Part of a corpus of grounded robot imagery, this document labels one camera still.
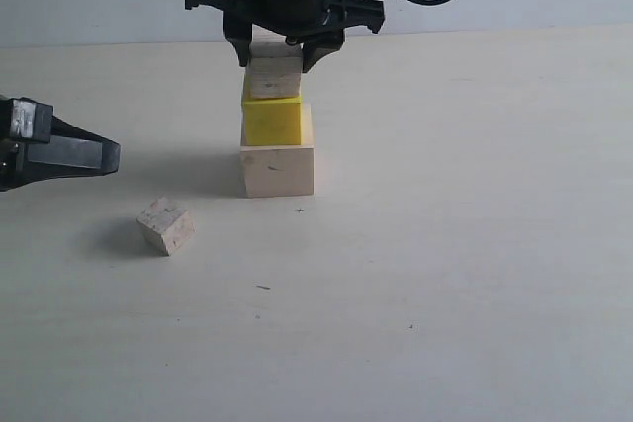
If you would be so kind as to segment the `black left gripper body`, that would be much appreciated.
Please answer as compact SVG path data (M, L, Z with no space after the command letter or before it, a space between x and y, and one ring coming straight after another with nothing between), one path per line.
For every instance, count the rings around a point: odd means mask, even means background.
M28 145L49 144L53 106L30 98L1 96L1 191L24 184Z

